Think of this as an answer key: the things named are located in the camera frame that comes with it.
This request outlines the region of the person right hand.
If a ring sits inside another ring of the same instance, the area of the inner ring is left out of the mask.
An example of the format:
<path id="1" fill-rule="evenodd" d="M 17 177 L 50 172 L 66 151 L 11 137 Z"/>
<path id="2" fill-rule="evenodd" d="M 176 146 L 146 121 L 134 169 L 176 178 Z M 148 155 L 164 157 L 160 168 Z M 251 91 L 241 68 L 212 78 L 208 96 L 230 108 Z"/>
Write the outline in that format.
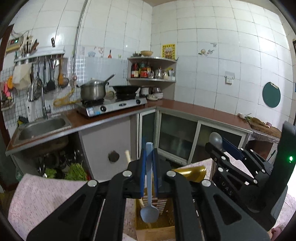
<path id="1" fill-rule="evenodd" d="M 275 228 L 271 229 L 271 241 L 275 241 L 278 236 L 281 234 L 282 228 L 280 226 L 277 226 Z"/>

